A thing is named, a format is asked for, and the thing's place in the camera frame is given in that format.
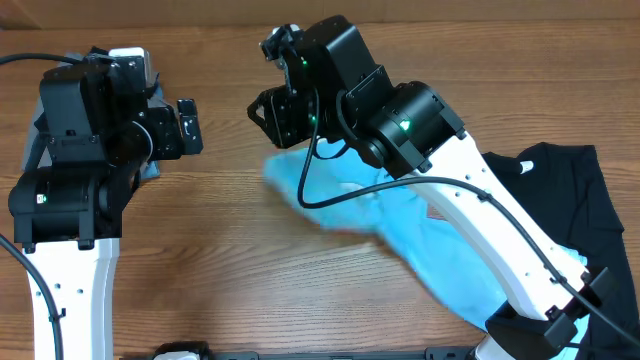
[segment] wooden table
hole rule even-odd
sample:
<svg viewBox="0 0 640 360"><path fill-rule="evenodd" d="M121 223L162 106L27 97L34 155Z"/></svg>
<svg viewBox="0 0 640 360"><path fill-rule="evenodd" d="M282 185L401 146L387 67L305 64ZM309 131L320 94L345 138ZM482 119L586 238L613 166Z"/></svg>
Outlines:
<svg viewBox="0 0 640 360"><path fill-rule="evenodd" d="M283 83L257 47L267 27L0 33L2 54L143 46L166 96L197 100L205 150L162 164L127 207L114 290L116 354L174 340L263 353L423 349L482 334L438 305L373 236L324 232L261 179L275 151L246 118ZM595 144L640 276L640 22L363 25L392 80L422 80L466 121L482 151L541 141ZM0 203L20 159L42 73L0 69ZM3 205L0 229L13 236ZM0 252L0 358L32 358L23 269Z"/></svg>

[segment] blue fabric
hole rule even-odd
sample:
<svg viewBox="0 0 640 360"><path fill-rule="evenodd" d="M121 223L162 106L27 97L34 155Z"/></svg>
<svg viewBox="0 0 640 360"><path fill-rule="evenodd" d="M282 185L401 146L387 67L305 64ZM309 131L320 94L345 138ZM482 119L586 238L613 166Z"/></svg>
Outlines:
<svg viewBox="0 0 640 360"><path fill-rule="evenodd" d="M321 156L335 154L344 143L318 144ZM291 206L327 230L379 234L416 272L429 291L449 310L486 331L485 321L506 301L500 284L480 256L448 222L427 217L427 203L407 187L362 196L324 209L303 209L297 201L298 182L307 150L268 159L264 177ZM393 180L385 170L365 165L350 149L333 160L314 159L305 184L305 200L317 202L359 188ZM586 265L586 258L567 250ZM576 321L580 342L588 316ZM574 359L565 349L554 359Z"/></svg>

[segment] green led light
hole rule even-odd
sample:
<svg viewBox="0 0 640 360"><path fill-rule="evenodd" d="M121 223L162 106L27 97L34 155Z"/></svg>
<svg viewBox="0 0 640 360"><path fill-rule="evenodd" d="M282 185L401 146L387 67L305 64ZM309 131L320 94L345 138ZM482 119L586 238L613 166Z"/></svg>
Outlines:
<svg viewBox="0 0 640 360"><path fill-rule="evenodd" d="M409 130L409 126L411 126L411 122L409 120L402 120L400 123L400 127L404 129L404 131Z"/></svg>

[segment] black cloth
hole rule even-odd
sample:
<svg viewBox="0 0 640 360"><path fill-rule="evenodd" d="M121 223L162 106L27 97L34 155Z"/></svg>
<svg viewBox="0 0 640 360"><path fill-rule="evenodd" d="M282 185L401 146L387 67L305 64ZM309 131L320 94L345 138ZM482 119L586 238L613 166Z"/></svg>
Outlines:
<svg viewBox="0 0 640 360"><path fill-rule="evenodd" d="M618 283L602 311L636 336L638 306L631 269L622 240L624 228L609 198L593 146L557 146L540 143L517 158L484 155L489 167L522 207L556 243L576 249L588 266L608 267ZM534 168L520 174L521 161ZM628 345L610 326L591 315L582 345L616 350ZM607 354L580 350L579 360L611 360Z"/></svg>

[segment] white tag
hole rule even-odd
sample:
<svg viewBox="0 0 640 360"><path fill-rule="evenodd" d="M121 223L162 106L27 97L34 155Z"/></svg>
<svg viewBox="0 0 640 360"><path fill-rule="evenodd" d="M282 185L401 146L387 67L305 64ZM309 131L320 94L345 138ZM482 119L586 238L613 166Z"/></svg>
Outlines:
<svg viewBox="0 0 640 360"><path fill-rule="evenodd" d="M528 173L529 171L533 170L533 161L521 161L520 166L522 166L520 175Z"/></svg>

